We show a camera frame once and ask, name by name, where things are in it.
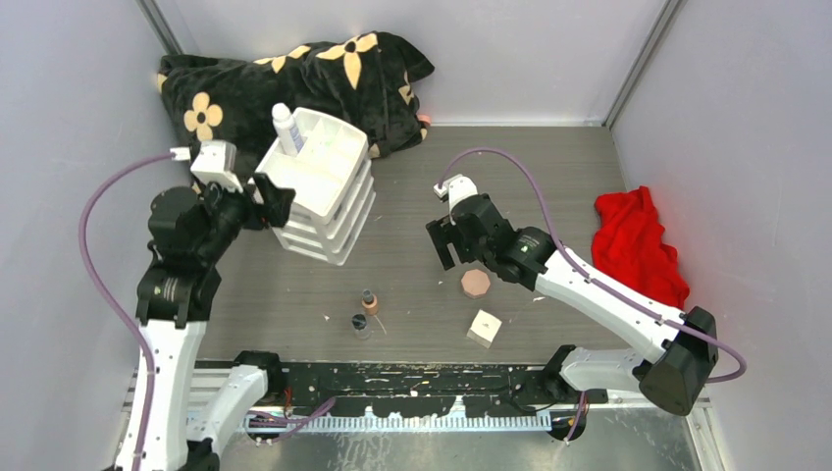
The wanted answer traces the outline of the white plastic drawer organizer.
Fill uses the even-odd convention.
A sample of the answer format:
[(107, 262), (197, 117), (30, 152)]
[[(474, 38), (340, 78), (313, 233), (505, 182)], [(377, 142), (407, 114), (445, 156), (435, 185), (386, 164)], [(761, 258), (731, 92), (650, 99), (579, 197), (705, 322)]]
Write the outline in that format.
[(301, 150), (287, 155), (276, 138), (255, 170), (273, 185), (295, 190), (286, 224), (273, 232), (284, 249), (341, 266), (376, 198), (368, 138), (319, 111), (298, 107), (293, 117)]

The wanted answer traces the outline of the white plastic bottle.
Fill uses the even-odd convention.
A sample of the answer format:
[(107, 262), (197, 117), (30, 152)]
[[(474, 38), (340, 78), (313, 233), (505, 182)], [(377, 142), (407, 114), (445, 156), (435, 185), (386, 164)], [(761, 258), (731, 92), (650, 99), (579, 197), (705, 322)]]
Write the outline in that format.
[(291, 110), (285, 103), (272, 108), (273, 126), (285, 155), (296, 157), (304, 146), (304, 138)]

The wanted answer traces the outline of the tan foundation bottle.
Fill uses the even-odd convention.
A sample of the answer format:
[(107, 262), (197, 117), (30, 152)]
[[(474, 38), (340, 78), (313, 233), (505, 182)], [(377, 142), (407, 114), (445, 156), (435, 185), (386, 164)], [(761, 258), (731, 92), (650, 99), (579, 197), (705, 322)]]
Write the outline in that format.
[(378, 297), (369, 289), (364, 289), (361, 294), (361, 303), (367, 316), (377, 316), (379, 311)]

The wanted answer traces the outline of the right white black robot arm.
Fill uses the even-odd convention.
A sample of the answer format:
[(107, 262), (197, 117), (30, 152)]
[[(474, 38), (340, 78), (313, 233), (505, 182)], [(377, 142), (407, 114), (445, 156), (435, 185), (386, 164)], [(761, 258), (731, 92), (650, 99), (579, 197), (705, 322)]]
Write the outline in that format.
[(658, 408), (686, 416), (716, 362), (716, 321), (696, 306), (681, 312), (627, 288), (556, 247), (545, 231), (513, 228), (485, 193), (438, 193), (447, 215), (427, 224), (445, 269), (478, 261), (500, 280), (577, 309), (627, 343), (625, 349), (561, 346), (545, 368), (545, 389), (566, 403), (587, 390), (639, 392)]

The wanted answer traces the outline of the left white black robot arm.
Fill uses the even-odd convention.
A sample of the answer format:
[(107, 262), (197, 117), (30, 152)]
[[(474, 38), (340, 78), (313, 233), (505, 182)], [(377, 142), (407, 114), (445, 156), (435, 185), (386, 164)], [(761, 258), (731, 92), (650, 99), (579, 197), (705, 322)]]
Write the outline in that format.
[(295, 197), (265, 175), (240, 191), (176, 186), (151, 203), (151, 263), (136, 289), (140, 367), (115, 470), (217, 470), (232, 435), (257, 401), (286, 392), (278, 354), (244, 350), (198, 413), (188, 414), (196, 354), (221, 283), (217, 264), (245, 229), (283, 227)]

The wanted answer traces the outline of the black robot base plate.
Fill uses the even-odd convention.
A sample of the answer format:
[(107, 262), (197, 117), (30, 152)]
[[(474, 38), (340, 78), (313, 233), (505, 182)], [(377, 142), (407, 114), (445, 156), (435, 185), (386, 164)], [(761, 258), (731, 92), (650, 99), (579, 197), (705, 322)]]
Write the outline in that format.
[(526, 417), (546, 406), (578, 403), (575, 392), (558, 396), (546, 389), (537, 365), (448, 363), (285, 362), (283, 379), (257, 406), (284, 406), (298, 416), (333, 397), (329, 414), (379, 418), (440, 418), (460, 400), (466, 418)]

